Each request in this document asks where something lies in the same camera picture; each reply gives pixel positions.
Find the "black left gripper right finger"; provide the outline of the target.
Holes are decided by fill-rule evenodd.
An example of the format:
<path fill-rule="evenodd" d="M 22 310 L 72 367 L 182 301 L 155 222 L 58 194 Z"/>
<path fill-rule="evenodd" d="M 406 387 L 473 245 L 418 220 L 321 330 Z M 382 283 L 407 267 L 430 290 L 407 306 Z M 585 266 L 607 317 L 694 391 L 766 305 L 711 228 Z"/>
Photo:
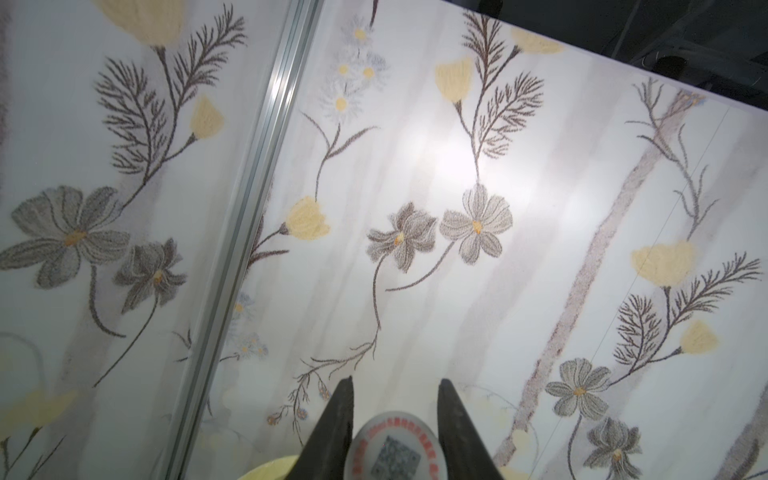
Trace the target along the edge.
<path fill-rule="evenodd" d="M 450 480 L 503 480 L 449 379 L 438 387 L 437 422 Z"/>

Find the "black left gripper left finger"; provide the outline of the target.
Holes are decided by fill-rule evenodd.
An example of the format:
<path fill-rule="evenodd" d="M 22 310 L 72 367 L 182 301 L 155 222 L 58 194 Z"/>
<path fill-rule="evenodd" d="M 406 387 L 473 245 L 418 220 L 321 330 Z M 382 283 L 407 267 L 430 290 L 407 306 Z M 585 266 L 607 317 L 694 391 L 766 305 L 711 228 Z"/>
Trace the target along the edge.
<path fill-rule="evenodd" d="M 336 386 L 286 480 L 341 480 L 353 439 L 354 384 L 352 377 Z"/>

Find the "red orange tea bottle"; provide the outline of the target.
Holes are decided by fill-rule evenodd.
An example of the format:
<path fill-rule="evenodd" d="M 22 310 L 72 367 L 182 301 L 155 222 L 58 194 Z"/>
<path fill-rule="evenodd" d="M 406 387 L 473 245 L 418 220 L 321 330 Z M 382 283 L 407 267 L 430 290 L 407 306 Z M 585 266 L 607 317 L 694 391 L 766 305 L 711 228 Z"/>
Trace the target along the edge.
<path fill-rule="evenodd" d="M 384 412 L 363 425 L 350 445 L 344 480 L 446 480 L 435 433 L 416 416 Z"/>

